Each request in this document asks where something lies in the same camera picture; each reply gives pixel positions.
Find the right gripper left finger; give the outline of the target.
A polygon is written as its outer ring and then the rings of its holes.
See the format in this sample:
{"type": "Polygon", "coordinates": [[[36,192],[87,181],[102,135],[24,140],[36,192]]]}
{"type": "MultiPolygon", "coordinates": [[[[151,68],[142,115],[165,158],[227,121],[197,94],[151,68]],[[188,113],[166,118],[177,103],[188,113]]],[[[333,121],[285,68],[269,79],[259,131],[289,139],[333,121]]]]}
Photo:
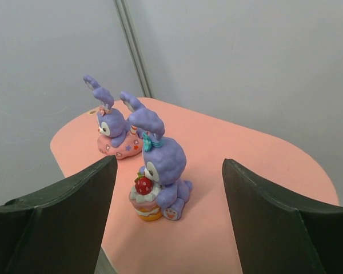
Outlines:
{"type": "Polygon", "coordinates": [[[0,273],[93,273],[116,174],[106,156],[0,205],[0,273]]]}

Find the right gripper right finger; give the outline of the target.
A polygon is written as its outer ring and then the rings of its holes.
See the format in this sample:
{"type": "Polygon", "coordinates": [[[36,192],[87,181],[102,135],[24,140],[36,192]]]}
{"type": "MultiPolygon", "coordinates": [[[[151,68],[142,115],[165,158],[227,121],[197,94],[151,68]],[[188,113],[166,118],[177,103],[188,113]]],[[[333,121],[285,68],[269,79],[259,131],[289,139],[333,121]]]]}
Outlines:
{"type": "Polygon", "coordinates": [[[343,207],[222,165],[243,273],[343,273],[343,207]]]}

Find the purple bunny with cake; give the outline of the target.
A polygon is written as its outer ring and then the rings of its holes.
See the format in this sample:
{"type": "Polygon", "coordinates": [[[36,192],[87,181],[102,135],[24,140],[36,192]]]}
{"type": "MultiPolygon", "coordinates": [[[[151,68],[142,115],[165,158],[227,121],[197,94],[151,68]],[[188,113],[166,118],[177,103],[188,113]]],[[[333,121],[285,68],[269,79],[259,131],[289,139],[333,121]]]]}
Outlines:
{"type": "Polygon", "coordinates": [[[142,130],[143,138],[144,165],[129,200],[142,220],[179,220],[193,189],[192,182],[181,179],[186,167],[184,150],[174,139],[164,136],[165,126],[156,112],[128,92],[121,92],[120,98],[131,111],[130,124],[142,130]]]}

